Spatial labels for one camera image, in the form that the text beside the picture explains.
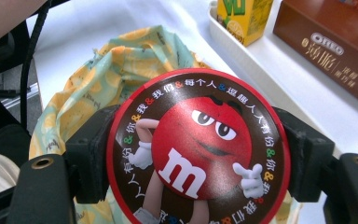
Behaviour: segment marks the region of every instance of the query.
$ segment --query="red rim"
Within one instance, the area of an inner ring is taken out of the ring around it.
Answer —
[[[107,168],[107,174],[109,178],[109,183],[112,188],[112,191],[114,192],[114,196],[118,202],[118,205],[122,209],[125,216],[133,223],[139,223],[139,221],[136,219],[136,217],[132,214],[132,211],[128,208],[126,205],[126,201],[122,197],[119,191],[119,187],[117,185],[117,179],[114,171],[114,142],[117,135],[117,129],[119,126],[119,123],[121,121],[121,118],[125,115],[128,107],[131,105],[131,103],[140,95],[144,90],[147,90],[149,87],[159,83],[162,80],[165,80],[169,77],[176,77],[181,76],[183,74],[209,74],[209,75],[215,75],[219,77],[226,78],[228,80],[231,80],[233,82],[238,83],[243,88],[245,88],[247,91],[249,91],[260,103],[262,106],[265,107],[265,109],[268,111],[269,115],[271,116],[275,127],[279,133],[279,136],[281,138],[282,148],[283,148],[283,157],[284,157],[284,165],[283,165],[283,175],[282,175],[282,183],[280,187],[280,192],[278,196],[276,197],[275,204],[272,205],[267,215],[261,220],[261,223],[269,223],[273,217],[278,212],[278,209],[280,208],[282,201],[284,199],[284,196],[286,194],[289,180],[290,180],[290,153],[289,153],[289,147],[288,142],[286,138],[286,134],[284,132],[283,126],[280,122],[280,119],[274,109],[271,107],[271,105],[267,102],[267,100],[253,87],[248,85],[247,83],[243,82],[242,80],[231,76],[229,74],[212,70],[212,69],[204,69],[204,68],[188,68],[188,69],[179,69],[175,70],[166,74],[163,74],[159,77],[153,78],[152,80],[145,83],[141,88],[139,88],[126,102],[123,103],[123,105],[120,107],[118,112],[116,113],[115,120],[112,124],[112,127],[110,129],[110,134],[107,141],[107,148],[106,148],[106,168]]]

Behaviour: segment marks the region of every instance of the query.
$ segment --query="letter m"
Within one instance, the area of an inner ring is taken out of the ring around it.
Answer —
[[[189,160],[182,157],[182,155],[177,152],[174,148],[171,149],[170,153],[168,154],[169,160],[165,165],[164,169],[158,171],[158,174],[168,183],[172,184],[170,179],[170,175],[173,172],[173,169],[176,166],[180,166],[180,172],[178,176],[174,179],[172,186],[180,192],[184,192],[183,185],[185,181],[188,179],[190,175],[193,175],[195,178],[191,183],[190,187],[186,191],[186,195],[197,199],[199,196],[197,192],[199,191],[200,187],[202,186],[203,182],[205,181],[206,174],[205,172],[197,167],[193,166]]]

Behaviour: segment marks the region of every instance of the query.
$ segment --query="brown box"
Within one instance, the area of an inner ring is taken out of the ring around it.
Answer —
[[[273,33],[358,98],[358,10],[338,0],[283,0]]]

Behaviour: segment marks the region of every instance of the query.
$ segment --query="character's face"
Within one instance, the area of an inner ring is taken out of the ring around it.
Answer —
[[[247,167],[251,148],[248,128],[236,109],[225,103],[217,104],[209,97],[198,97],[184,100],[164,114],[153,135],[152,155],[157,172],[166,168],[172,149],[192,167],[202,169],[206,178],[197,199],[211,199],[239,184],[241,177],[234,174],[232,164],[238,162]],[[166,177],[160,177],[169,188],[186,196],[186,188],[197,178],[197,175],[192,177],[190,171],[183,191],[170,187],[184,169],[180,165],[173,169],[171,183]]]

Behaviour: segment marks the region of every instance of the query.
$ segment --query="person's arm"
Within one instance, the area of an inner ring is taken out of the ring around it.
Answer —
[[[47,0],[0,0],[0,38],[36,12]]]

